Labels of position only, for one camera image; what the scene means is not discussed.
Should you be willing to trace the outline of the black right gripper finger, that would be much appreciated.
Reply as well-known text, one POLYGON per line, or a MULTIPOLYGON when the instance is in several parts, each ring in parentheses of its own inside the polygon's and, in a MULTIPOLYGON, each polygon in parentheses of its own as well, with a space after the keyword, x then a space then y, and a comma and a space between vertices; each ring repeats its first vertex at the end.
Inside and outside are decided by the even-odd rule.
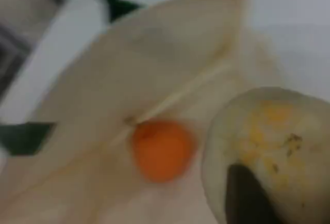
POLYGON ((259 181, 242 164, 227 170, 225 215, 228 224, 283 222, 259 181))

